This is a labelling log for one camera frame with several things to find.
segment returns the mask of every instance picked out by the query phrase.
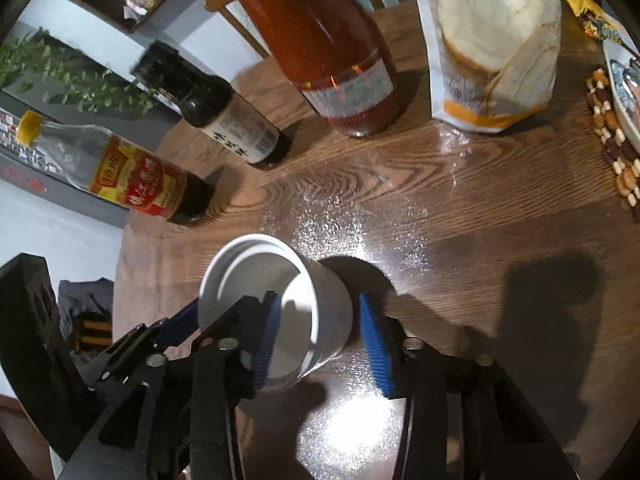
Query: bolt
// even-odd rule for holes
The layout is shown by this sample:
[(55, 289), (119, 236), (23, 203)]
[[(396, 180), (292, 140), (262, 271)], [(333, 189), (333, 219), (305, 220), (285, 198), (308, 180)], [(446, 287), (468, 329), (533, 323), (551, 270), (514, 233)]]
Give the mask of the bolt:
[(146, 365), (152, 368), (158, 368), (164, 366), (166, 363), (166, 356), (164, 354), (151, 354), (146, 358)]
[(487, 354), (482, 354), (476, 357), (476, 363), (480, 366), (491, 366), (494, 364), (494, 358)]
[(424, 341), (417, 337), (408, 337), (402, 344), (407, 350), (420, 350), (424, 346)]
[(225, 337), (224, 339), (218, 341), (218, 348), (227, 352), (235, 350), (239, 346), (240, 342), (238, 341), (238, 339), (235, 339), (233, 337)]

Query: vinegar bottle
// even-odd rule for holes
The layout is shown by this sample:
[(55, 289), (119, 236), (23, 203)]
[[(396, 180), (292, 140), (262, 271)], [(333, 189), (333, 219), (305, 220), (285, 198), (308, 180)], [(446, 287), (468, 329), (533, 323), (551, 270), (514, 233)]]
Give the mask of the vinegar bottle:
[(175, 224), (200, 221), (214, 189), (101, 126), (70, 126), (26, 112), (16, 140), (55, 162), (79, 189)]
[(239, 0), (285, 76), (329, 124), (365, 137), (399, 114), (388, 47), (356, 0)]

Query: white ceramic cup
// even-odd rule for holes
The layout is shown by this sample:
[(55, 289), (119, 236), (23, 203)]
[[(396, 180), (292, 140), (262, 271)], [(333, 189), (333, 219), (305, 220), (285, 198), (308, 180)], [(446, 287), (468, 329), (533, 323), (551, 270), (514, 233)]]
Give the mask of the white ceramic cup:
[(332, 270), (263, 234), (244, 235), (222, 247), (200, 285), (198, 324), (206, 328), (243, 296), (282, 297), (280, 329), (264, 390), (281, 391), (321, 367), (345, 345), (353, 305)]

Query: glass bottle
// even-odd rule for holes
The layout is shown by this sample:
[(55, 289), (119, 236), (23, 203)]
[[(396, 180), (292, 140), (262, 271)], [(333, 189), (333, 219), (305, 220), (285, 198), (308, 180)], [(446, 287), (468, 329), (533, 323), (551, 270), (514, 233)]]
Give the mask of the glass bottle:
[(73, 186), (175, 224), (200, 221), (213, 196), (200, 177), (102, 126), (53, 123), (27, 111), (16, 140), (55, 162)]
[(271, 169), (289, 152), (290, 140), (226, 80), (204, 73), (169, 45), (155, 41), (131, 73), (254, 168)]
[(239, 0), (285, 76), (337, 130), (365, 137), (398, 117), (396, 73), (356, 0)]

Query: plastic bag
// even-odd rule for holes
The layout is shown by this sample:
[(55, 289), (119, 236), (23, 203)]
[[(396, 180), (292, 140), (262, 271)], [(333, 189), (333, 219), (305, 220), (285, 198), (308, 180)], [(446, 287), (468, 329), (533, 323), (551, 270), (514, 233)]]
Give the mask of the plastic bag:
[(418, 0), (418, 8), (434, 118), (495, 133), (546, 106), (561, 0)]
[(575, 17), (580, 20), (584, 33), (590, 38), (601, 43), (609, 40), (620, 44), (633, 44), (618, 20), (609, 16), (593, 0), (566, 0), (566, 2), (574, 12)]

